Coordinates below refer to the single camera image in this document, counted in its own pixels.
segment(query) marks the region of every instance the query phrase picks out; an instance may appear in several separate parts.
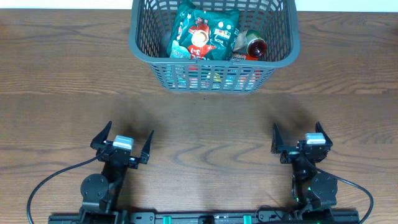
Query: green tape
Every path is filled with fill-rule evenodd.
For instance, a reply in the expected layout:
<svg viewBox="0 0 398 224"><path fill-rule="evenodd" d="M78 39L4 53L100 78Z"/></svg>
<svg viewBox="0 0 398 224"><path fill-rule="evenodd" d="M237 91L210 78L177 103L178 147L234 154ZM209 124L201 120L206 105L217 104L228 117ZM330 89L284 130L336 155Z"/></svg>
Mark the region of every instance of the green tape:
<svg viewBox="0 0 398 224"><path fill-rule="evenodd" d="M163 224L172 224L172 217L163 217Z"/></svg>
<svg viewBox="0 0 398 224"><path fill-rule="evenodd" d="M251 215L243 216L243 224L251 224Z"/></svg>

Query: white wall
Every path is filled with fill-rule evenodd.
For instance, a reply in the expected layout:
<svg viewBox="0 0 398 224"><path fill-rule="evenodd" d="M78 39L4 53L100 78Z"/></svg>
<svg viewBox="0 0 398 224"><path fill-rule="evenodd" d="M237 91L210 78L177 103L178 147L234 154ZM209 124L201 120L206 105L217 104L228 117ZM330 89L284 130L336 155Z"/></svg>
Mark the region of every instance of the white wall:
<svg viewBox="0 0 398 224"><path fill-rule="evenodd" d="M0 8L131 9L132 0L0 0ZM296 0L299 11L398 12L398 0Z"/></svg>

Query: basket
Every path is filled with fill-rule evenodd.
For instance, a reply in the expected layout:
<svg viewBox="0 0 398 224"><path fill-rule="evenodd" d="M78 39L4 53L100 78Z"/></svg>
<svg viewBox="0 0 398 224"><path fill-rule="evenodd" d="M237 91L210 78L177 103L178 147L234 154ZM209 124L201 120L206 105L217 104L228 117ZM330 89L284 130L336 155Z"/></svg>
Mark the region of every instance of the basket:
<svg viewBox="0 0 398 224"><path fill-rule="evenodd" d="M147 62L160 84L169 90L252 92L260 88L275 69L292 63L299 54L294 0L202 0L193 1L198 9L239 9L240 31L258 31L267 43L265 56L258 61L168 58L162 38L171 33L180 2L134 0L132 4L131 52Z"/></svg>

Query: snack bag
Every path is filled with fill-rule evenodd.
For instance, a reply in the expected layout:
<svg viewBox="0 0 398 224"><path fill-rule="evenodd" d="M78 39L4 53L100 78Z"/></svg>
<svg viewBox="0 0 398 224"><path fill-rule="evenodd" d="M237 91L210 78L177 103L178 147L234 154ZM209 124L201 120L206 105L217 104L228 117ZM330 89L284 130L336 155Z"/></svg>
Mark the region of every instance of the snack bag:
<svg viewBox="0 0 398 224"><path fill-rule="evenodd" d="M186 48L190 58L204 60L229 60L232 57L239 34L238 9L213 12L195 9L191 0L183 0L178 7L167 55L175 57L172 51L178 42L179 50Z"/></svg>

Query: table surface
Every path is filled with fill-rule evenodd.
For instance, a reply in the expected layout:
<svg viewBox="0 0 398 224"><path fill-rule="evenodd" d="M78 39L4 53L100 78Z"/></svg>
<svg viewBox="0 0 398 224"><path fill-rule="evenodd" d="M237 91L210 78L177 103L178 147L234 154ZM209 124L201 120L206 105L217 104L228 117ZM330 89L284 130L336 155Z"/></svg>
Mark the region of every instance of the table surface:
<svg viewBox="0 0 398 224"><path fill-rule="evenodd" d="M251 95L171 93L127 46L130 11L0 10L0 223L26 223L46 176L94 156L109 121L148 165L129 170L122 208L255 210L291 205L291 166L270 154L272 123L295 143L320 121L335 143L318 166L366 187L368 223L398 222L398 14L300 12L302 49ZM77 212L81 181L103 163L45 184L33 218ZM367 196L338 184L338 208Z"/></svg>

